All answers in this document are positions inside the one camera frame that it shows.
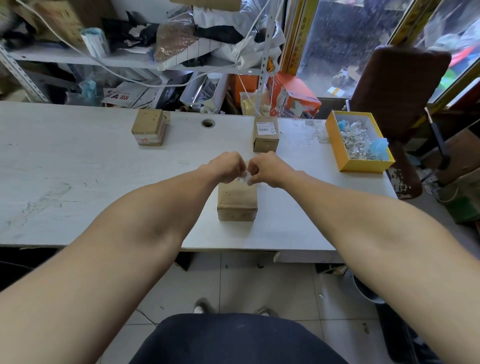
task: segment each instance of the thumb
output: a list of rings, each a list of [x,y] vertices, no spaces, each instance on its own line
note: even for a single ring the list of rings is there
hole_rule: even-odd
[[[248,181],[247,181],[247,185],[251,186],[255,183],[259,183],[261,182],[260,181],[260,176],[259,176],[259,173],[257,174],[254,174]]]

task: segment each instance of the window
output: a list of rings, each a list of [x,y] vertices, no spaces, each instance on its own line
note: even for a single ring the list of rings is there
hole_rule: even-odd
[[[388,42],[409,3],[319,0],[297,76],[317,97],[351,97],[371,53]]]
[[[430,98],[434,102],[480,56],[480,1],[444,0],[414,45],[452,54],[450,66]]]

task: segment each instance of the human arm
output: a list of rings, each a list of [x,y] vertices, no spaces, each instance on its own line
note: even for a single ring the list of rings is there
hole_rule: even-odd
[[[213,189],[244,171],[238,153],[224,153],[113,202],[0,293],[2,363],[94,363],[171,266]]]
[[[436,220],[396,199],[295,171],[275,153],[249,162],[252,182],[283,188],[346,264],[446,363],[480,357],[480,263]]]

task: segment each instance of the orange box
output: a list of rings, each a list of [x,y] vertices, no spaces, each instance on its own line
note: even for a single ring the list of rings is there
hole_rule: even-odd
[[[276,73],[267,87],[273,97],[270,116],[312,119],[322,105],[301,79],[288,73]]]
[[[240,92],[245,92],[243,86],[241,85],[240,78],[243,81],[247,92],[255,92],[258,87],[258,76],[248,74],[230,74],[228,85],[230,86],[230,91],[232,92],[233,99],[235,100],[235,106],[237,108],[240,108]]]
[[[374,172],[382,173],[395,163],[390,149],[387,148],[388,160],[364,160],[348,158],[347,149],[338,128],[338,121],[346,120],[350,124],[361,120],[364,122],[370,140],[383,138],[373,115],[369,112],[332,111],[325,122],[333,154],[340,172]]]

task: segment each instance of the white table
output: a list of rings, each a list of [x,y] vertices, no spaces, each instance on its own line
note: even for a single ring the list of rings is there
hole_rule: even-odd
[[[0,243],[67,245],[115,199],[188,172],[224,151],[252,158],[253,117],[171,113],[162,147],[140,147],[136,110],[0,102]],[[342,187],[395,197],[385,174],[340,173],[323,121],[279,119],[277,153]],[[258,186],[254,222],[222,222],[213,191],[183,249],[288,251],[285,260],[335,261],[335,249],[283,190]]]

